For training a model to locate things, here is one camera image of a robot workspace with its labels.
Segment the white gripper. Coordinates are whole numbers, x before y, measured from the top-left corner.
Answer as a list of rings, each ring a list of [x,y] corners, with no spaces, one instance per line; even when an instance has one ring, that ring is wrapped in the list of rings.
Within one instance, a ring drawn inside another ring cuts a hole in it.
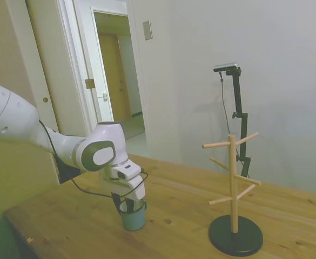
[[[135,210],[135,201],[142,200],[145,197],[145,186],[140,175],[130,180],[111,180],[104,174],[99,173],[99,180],[102,187],[112,193],[112,200],[119,215],[121,214],[121,196],[127,198],[127,212],[133,212]]]

